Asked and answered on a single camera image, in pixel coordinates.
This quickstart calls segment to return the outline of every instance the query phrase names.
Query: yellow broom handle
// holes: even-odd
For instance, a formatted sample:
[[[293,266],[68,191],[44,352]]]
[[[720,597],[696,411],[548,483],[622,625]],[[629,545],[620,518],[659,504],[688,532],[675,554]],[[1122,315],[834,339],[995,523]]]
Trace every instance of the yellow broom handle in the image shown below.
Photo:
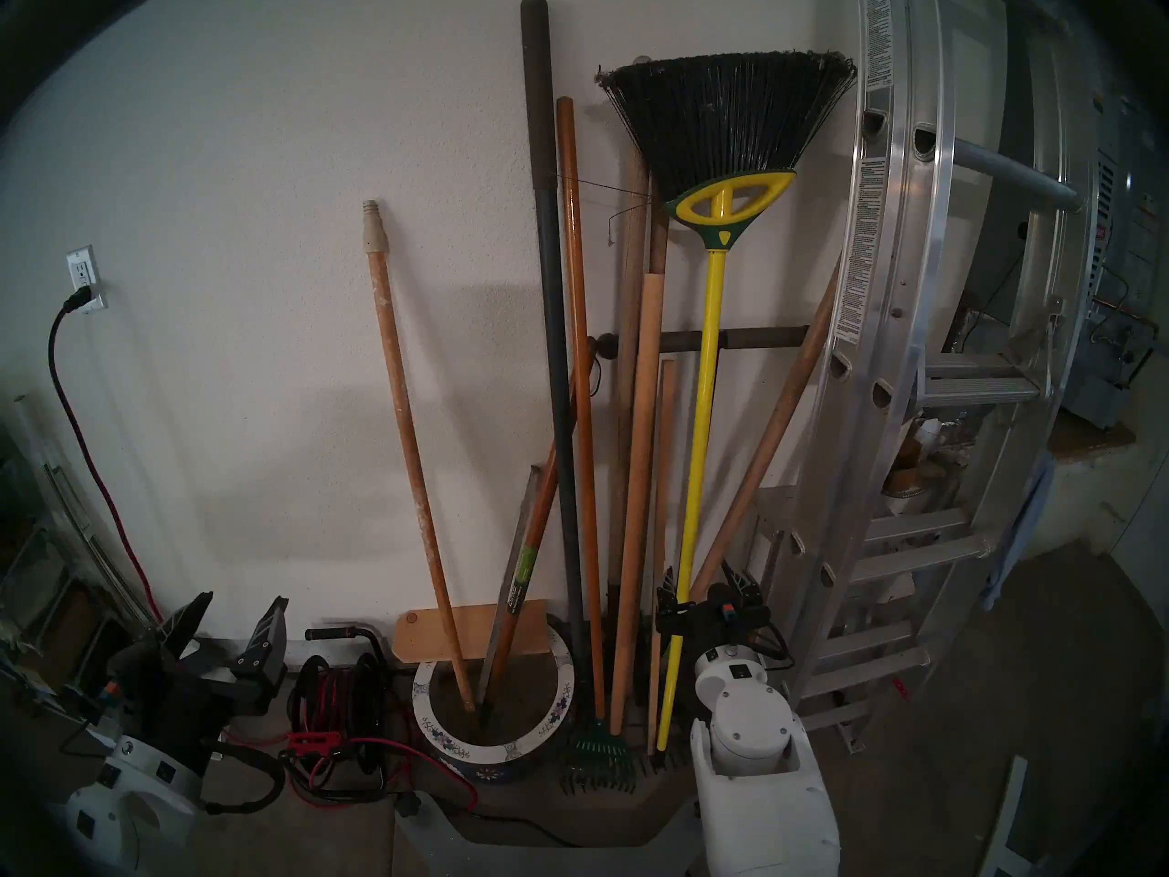
[[[712,203],[731,209],[731,195],[724,193]],[[703,317],[703,354],[698,366],[698,401],[694,406],[694,431],[690,450],[690,479],[686,485],[686,518],[682,530],[682,559],[678,561],[678,602],[690,599],[690,569],[694,565],[694,544],[698,540],[698,512],[703,504],[703,475],[706,469],[706,443],[711,433],[711,405],[714,401],[714,367],[719,352],[719,319],[722,313],[722,271],[727,253],[712,250],[706,261],[706,311]],[[658,725],[658,751],[665,751],[670,734],[673,698],[678,691],[678,669],[682,667],[682,638],[670,638],[670,662],[665,676],[665,696],[662,698],[662,721]]]

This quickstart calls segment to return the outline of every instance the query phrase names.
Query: ladder warning label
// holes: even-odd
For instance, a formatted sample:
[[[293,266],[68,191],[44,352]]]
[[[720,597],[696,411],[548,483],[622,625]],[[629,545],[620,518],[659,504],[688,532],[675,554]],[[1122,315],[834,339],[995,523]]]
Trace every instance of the ladder warning label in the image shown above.
[[[865,309],[869,306],[869,285],[877,262],[877,237],[880,232],[880,210],[885,199],[885,158],[860,160],[860,185],[857,212],[852,222],[852,243],[844,268],[844,295],[841,317],[836,322],[836,338],[856,345],[860,341]]]
[[[893,22],[888,0],[865,0],[869,48],[865,56],[865,91],[893,87]]]

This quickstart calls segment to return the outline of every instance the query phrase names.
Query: red tag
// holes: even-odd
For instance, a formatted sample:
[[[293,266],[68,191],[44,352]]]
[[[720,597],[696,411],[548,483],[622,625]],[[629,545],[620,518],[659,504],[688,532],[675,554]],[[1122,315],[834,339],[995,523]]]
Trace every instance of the red tag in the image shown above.
[[[298,758],[305,754],[320,754],[328,757],[337,748],[341,747],[340,732],[290,732],[289,751],[296,753]]]

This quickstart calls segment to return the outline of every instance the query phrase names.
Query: black button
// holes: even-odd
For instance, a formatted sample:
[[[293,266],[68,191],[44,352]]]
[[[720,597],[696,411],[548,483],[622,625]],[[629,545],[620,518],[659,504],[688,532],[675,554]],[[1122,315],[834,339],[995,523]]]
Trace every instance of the black button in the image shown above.
[[[113,788],[113,783],[118,781],[118,776],[122,775],[122,771],[115,767],[112,764],[105,764],[102,767],[102,772],[97,774],[97,781],[105,786],[108,789]]]
[[[94,838],[94,819],[83,810],[77,812],[77,833],[87,840]]]

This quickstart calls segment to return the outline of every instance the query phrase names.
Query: wall outlet cover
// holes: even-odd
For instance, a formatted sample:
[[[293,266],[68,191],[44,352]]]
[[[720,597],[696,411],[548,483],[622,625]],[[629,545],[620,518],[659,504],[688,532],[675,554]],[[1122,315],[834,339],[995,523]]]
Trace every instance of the wall outlet cover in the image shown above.
[[[102,294],[102,286],[97,281],[97,265],[94,263],[94,246],[87,244],[84,248],[70,251],[65,255],[65,262],[69,264],[69,278],[72,281],[74,291],[82,285],[89,285],[95,292],[94,299],[81,309],[82,313],[92,313],[94,311],[108,308],[105,296]]]

